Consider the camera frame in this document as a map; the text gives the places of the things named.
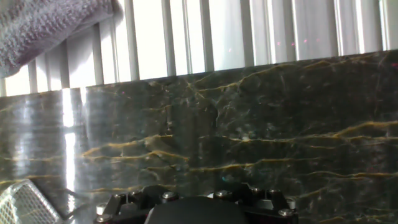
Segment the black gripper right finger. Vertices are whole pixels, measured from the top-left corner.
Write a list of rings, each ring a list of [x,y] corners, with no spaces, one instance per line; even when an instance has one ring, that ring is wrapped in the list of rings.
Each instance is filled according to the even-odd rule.
[[[261,217],[297,218],[295,200],[285,198],[279,189],[262,189],[247,183],[225,183],[215,188],[211,198],[232,202],[246,214]]]

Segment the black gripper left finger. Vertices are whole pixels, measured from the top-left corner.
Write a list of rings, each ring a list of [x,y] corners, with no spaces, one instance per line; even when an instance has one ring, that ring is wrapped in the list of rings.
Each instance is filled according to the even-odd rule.
[[[180,194],[161,185],[150,185],[125,194],[113,194],[96,206],[95,223],[144,223],[157,205],[180,199]]]

